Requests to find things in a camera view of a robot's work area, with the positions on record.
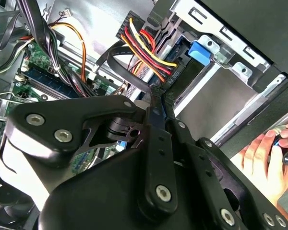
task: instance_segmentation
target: cable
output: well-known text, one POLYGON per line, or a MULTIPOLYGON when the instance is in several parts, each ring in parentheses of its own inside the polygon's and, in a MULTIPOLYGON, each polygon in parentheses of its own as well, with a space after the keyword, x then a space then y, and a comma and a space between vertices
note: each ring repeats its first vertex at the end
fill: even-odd
POLYGON ((17 60, 18 56, 20 55, 21 51, 29 44, 33 41, 33 38, 31 38, 30 40, 28 40, 27 42, 25 42, 23 45, 21 45, 20 47, 17 48, 17 50, 15 51, 15 54, 13 54, 12 52, 12 55, 11 55, 11 59, 9 59, 7 62, 8 62, 8 65, 5 66, 7 64, 7 62, 5 64, 3 64, 1 67, 0 67, 0 74, 1 73, 4 73, 6 72, 7 70, 9 70, 12 65, 14 64, 14 62, 17 60))
POLYGON ((155 49, 156 49, 156 42, 155 40, 152 38, 152 36, 145 30, 141 29, 140 33, 142 35, 144 35, 146 37, 146 39, 148 39, 148 41, 151 43, 153 49, 152 49, 152 53, 154 53, 155 49))
POLYGON ((129 23, 130 23, 130 28, 131 31, 133 33, 133 35, 135 36, 136 40, 141 44, 142 48, 157 62, 160 62, 166 66, 173 66, 176 67, 177 64, 176 63, 170 63, 170 62, 166 62, 163 61, 161 59, 159 59, 157 56, 155 56, 144 44, 144 42, 141 40, 139 33, 137 32, 137 30, 135 29, 134 25, 133 25, 133 21, 132 18, 129 19, 129 23))
POLYGON ((55 25, 52 25, 51 28, 54 29, 56 27, 60 27, 60 26, 66 26, 69 27, 70 29, 72 29, 78 36, 80 42, 82 43, 82 69, 81 69, 81 79, 83 82, 86 82, 86 76, 85 76, 85 66, 86 66, 86 47, 85 47, 85 43, 83 40, 83 37, 81 36, 81 34, 77 31, 77 29, 68 23, 56 23, 55 25))
POLYGON ((2 36, 2 40, 0 42, 0 51, 3 50, 7 46, 11 38, 11 35, 14 31, 14 28, 16 26, 16 22, 19 16, 20 16, 20 13, 15 14, 10 20, 9 24, 7 25, 6 30, 2 36))
POLYGON ((94 68, 93 68, 93 73, 97 73, 100 69, 100 67, 105 63, 105 61, 108 58, 108 55, 110 53, 110 50, 116 47, 121 47, 124 45, 124 42, 119 40, 116 43, 114 43, 109 49, 106 50, 96 61, 94 68))
MULTIPOLYGON (((123 41, 129 46, 129 48, 133 51, 133 53, 134 53, 134 54, 137 54, 137 52, 136 52, 135 49, 132 47, 132 45, 127 41, 126 37, 125 37, 124 35, 120 35, 120 36, 121 36, 122 40, 123 40, 123 41)), ((144 63, 160 78, 160 80, 161 80, 162 82, 165 82, 164 77, 162 77, 161 74, 158 73, 151 64, 149 64, 149 63, 148 63, 146 60, 144 60, 141 56, 138 56, 138 58, 139 58, 142 62, 144 62, 144 63)))
POLYGON ((135 40, 130 36, 127 27, 125 26, 125 34, 128 38, 129 41, 131 41, 132 45, 141 53, 141 55, 146 59, 146 62, 148 62, 149 64, 151 64, 152 66, 164 71, 165 73, 167 73, 168 75, 171 74, 171 72, 167 69, 165 69, 164 67, 158 65, 157 63, 155 63, 147 53, 145 53, 139 46, 138 44, 135 42, 135 40))
POLYGON ((130 73, 127 69, 125 69, 115 58, 114 56, 117 55, 130 55, 133 54, 132 50, 129 47, 116 47, 110 50, 107 62, 110 68, 119 74, 123 79, 125 79, 129 84, 135 86, 139 90, 143 92, 149 91, 148 84, 143 81, 142 79, 139 79, 132 73, 130 73))

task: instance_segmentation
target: blue plastic tab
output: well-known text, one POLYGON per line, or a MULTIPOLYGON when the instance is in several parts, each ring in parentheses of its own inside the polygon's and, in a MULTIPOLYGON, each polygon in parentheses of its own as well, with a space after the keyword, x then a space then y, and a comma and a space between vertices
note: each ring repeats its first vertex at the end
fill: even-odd
POLYGON ((198 62, 202 63, 204 66, 210 64, 211 53, 197 42, 192 44, 188 54, 198 62))

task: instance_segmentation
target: screw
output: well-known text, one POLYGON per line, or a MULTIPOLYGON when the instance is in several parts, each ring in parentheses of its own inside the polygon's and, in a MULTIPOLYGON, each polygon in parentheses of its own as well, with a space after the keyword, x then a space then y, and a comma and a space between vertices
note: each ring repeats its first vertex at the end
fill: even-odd
POLYGON ((225 208, 221 209, 221 216, 225 222, 230 225, 234 226, 235 225, 235 219, 232 216, 232 214, 225 208))
POLYGON ((132 107, 132 105, 129 102, 124 102, 124 104, 125 106, 132 107))
POLYGON ((59 129, 54 133, 54 137, 59 141, 63 143, 70 142, 72 140, 72 134, 70 131, 67 131, 65 129, 59 129))
POLYGON ((184 123, 182 123, 181 121, 178 122, 178 125, 179 125, 180 127, 182 127, 182 128, 185 128, 185 127, 186 127, 186 125, 185 125, 184 123))
POLYGON ((264 213, 264 219, 265 219, 265 221, 267 221, 267 223, 270 226, 272 226, 272 227, 275 226, 274 221, 272 220, 272 218, 268 214, 264 213))
POLYGON ((157 110, 157 109, 153 109, 153 111, 154 111, 155 114, 160 115, 159 110, 157 110))
POLYGON ((205 140, 205 144, 206 144, 208 147, 212 147, 212 144, 211 144, 208 140, 205 140))
POLYGON ((33 126, 41 126, 45 123, 45 119, 38 114, 30 114, 29 116, 27 116, 26 120, 27 123, 33 126))
POLYGON ((285 223, 285 221, 278 215, 275 215, 276 220, 278 221, 278 223, 280 224, 280 226, 282 227, 287 227, 287 224, 285 223))
POLYGON ((171 192, 163 185, 157 186, 156 193, 157 196, 164 202, 169 202, 171 200, 171 192))

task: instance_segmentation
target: hole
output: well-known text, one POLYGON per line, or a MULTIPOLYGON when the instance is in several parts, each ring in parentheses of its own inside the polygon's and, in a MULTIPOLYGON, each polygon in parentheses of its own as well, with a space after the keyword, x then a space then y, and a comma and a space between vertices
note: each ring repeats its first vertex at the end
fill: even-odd
POLYGON ((207 174, 207 176, 212 176, 212 174, 211 174, 211 172, 209 172, 208 170, 206 170, 206 174, 207 174))
POLYGON ((33 122, 40 122, 40 119, 38 117, 32 117, 33 122))
POLYGON ((133 131, 130 132, 130 137, 134 138, 140 134, 140 131, 137 129, 134 129, 133 131))
POLYGON ((166 196, 167 196, 167 193, 166 193, 166 191, 164 191, 164 190, 160 190, 160 194, 161 194, 163 197, 166 197, 166 196))
POLYGON ((228 188, 224 189, 225 195, 230 203, 231 208, 236 212, 239 210, 239 200, 236 195, 228 188))
POLYGON ((67 135, 67 133, 60 133, 60 137, 61 137, 61 138, 67 138, 68 135, 67 135))

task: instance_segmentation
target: black plastic part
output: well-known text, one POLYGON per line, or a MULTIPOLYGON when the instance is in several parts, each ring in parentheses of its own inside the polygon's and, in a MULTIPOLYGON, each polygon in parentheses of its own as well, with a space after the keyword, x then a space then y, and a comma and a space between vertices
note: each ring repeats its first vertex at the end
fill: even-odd
POLYGON ((201 2, 288 74, 288 1, 201 2))
MULTIPOLYGON (((82 148, 80 151, 80 146, 86 146, 89 149, 94 147, 91 143, 92 136, 105 120, 132 116, 136 111, 137 107, 124 96, 100 96, 80 100, 21 104, 11 112, 5 134, 16 148, 25 150, 26 154, 36 157, 49 166, 63 167, 69 164, 74 154, 87 150, 82 148), (45 123, 41 126, 28 124, 26 117, 30 114, 43 116, 45 123), (22 133, 21 141, 13 135, 15 129, 22 133), (72 140, 68 143, 59 142, 54 137, 54 133, 59 129, 71 132, 72 140), (28 145, 27 143, 32 139, 36 141, 35 144, 28 145), (44 147, 50 150, 47 155, 36 152, 36 149, 44 147)), ((105 143, 113 142, 115 140, 108 140, 105 143)))
POLYGON ((149 13, 147 21, 154 27, 159 27, 169 13, 174 0, 158 0, 152 11, 149 13))
POLYGON ((123 21, 122 25, 120 26, 119 28, 119 31, 117 32, 116 34, 116 37, 121 40, 121 37, 120 35, 122 34, 125 34, 124 32, 124 29, 125 29, 125 26, 128 26, 129 25, 129 19, 132 18, 133 19, 133 25, 135 27, 135 29, 137 31, 140 31, 142 29, 142 27, 144 26, 145 24, 145 21, 139 16, 137 15, 135 12, 133 11, 129 11, 125 20, 123 21))
POLYGON ((125 69, 115 58, 116 55, 130 55, 133 52, 129 47, 116 47, 110 50, 107 62, 110 68, 119 74, 124 80, 138 88, 142 92, 149 92, 148 84, 142 79, 138 78, 134 74, 130 73, 127 69, 125 69))

